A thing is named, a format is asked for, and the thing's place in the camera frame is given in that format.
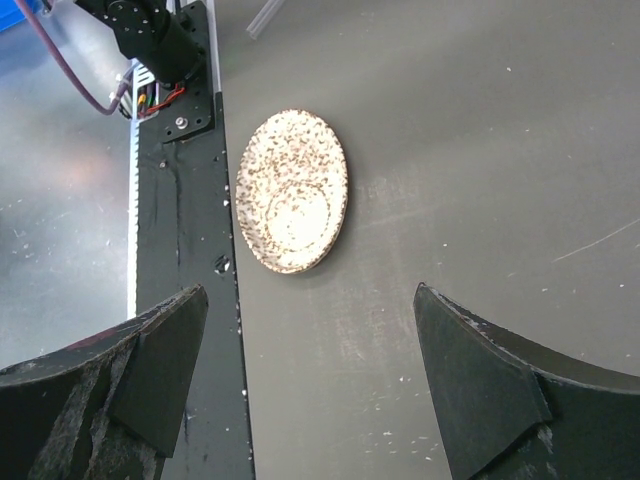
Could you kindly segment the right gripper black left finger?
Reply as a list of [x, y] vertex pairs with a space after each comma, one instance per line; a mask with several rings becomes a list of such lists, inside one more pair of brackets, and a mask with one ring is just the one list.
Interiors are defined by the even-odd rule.
[[158, 479], [204, 334], [194, 285], [139, 316], [1, 371], [4, 479]]

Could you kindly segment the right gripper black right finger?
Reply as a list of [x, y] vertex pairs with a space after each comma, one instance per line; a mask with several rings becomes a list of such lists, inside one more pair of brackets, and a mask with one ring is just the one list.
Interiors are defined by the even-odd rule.
[[638, 377], [535, 343], [424, 283], [413, 308], [453, 478], [638, 478]]

